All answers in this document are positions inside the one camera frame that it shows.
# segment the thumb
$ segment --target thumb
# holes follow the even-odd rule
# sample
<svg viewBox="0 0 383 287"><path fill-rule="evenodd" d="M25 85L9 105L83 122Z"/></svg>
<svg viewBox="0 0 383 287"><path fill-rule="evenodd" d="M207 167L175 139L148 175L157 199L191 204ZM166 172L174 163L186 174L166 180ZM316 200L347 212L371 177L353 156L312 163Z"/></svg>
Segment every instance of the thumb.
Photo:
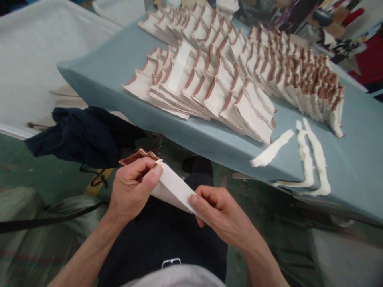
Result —
<svg viewBox="0 0 383 287"><path fill-rule="evenodd" d="M205 218L208 222L212 222L215 209L204 198L197 194L192 194L189 198L190 205L199 215Z"/></svg>
<svg viewBox="0 0 383 287"><path fill-rule="evenodd" d="M162 170L162 166L156 165L142 178L142 182L137 185L136 189L138 189L140 193L144 193L149 196L153 188L160 180Z"/></svg>

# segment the forearm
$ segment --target forearm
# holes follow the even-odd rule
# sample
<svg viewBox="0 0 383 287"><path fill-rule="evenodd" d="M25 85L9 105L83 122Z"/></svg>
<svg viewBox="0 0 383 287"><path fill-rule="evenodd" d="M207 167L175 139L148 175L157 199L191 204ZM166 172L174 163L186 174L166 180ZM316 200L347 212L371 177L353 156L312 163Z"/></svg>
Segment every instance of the forearm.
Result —
<svg viewBox="0 0 383 287"><path fill-rule="evenodd" d="M267 243L256 230L251 236L251 244L247 244L242 252L247 265L250 286L289 286Z"/></svg>
<svg viewBox="0 0 383 287"><path fill-rule="evenodd" d="M114 220L107 212L96 229L48 286L92 286L124 226L125 224Z"/></svg>

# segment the black strap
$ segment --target black strap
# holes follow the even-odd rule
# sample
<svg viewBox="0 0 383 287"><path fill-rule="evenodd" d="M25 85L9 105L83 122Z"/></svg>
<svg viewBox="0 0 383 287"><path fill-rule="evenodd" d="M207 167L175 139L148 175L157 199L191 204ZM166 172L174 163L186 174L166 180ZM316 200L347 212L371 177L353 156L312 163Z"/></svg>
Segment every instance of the black strap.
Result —
<svg viewBox="0 0 383 287"><path fill-rule="evenodd" d="M42 227L42 226L47 226L47 225L52 225L52 224L63 223L65 221L73 220L77 217L80 217L80 216L85 215L89 212L92 212L103 204L108 205L107 202L101 201L100 203L97 203L96 205L87 207L87 208L85 208L85 209L83 209L83 210L81 210L75 214L63 216L63 217L0 222L0 234L20 231L20 230L25 230L25 229L31 229L31 228L36 228L36 227Z"/></svg>
<svg viewBox="0 0 383 287"><path fill-rule="evenodd" d="M91 171L89 170L89 167L85 164L81 165L80 166L80 171L81 172L84 172L84 173L94 173L96 176L91 180L91 183L90 183L90 186L94 187L96 185L99 185L100 183L104 183L105 185L105 188L108 188L108 182L107 180L105 179L103 173L105 171L105 169L101 170L101 172L96 172L96 171Z"/></svg>

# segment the red fabric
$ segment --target red fabric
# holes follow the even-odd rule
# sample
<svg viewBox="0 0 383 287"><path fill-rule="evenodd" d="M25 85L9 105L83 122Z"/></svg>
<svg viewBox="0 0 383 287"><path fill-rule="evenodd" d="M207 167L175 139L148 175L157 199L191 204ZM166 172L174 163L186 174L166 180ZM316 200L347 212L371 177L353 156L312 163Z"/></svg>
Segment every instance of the red fabric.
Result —
<svg viewBox="0 0 383 287"><path fill-rule="evenodd" d="M365 10L363 8L359 8L358 10L354 11L353 13L348 14L346 19L342 22L342 26L344 28L346 28L351 22L353 22L356 18L361 16L361 14L363 14L364 11Z"/></svg>
<svg viewBox="0 0 383 287"><path fill-rule="evenodd" d="M381 33L376 33L365 43L367 49L355 55L361 75L354 71L349 74L364 86L383 83L383 37Z"/></svg>

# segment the blue table cover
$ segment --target blue table cover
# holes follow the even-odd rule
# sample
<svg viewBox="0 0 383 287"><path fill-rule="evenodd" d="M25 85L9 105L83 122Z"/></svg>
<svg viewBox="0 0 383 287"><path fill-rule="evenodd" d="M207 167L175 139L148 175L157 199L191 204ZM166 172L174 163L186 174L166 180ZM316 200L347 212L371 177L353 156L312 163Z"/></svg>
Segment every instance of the blue table cover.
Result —
<svg viewBox="0 0 383 287"><path fill-rule="evenodd" d="M57 67L88 105L118 110L137 126L162 133L190 151L252 177L268 182L304 180L296 136L281 148L271 164L253 168L249 160L259 155L267 147L265 144L241 136L216 120L182 120L125 91L120 85L135 75L135 69L144 65L146 55L156 46L167 49L166 44L133 23L97 50L60 62ZM383 104L347 81L341 83L346 87L342 118L346 136L336 138L326 125L308 119L326 157L332 189L326 200L383 222ZM302 121L302 115L287 102L276 98L272 101L278 109L272 133L276 140L288 129L295 131L296 120ZM316 170L314 174L311 190L320 186ZM302 193L309 189L293 190Z"/></svg>

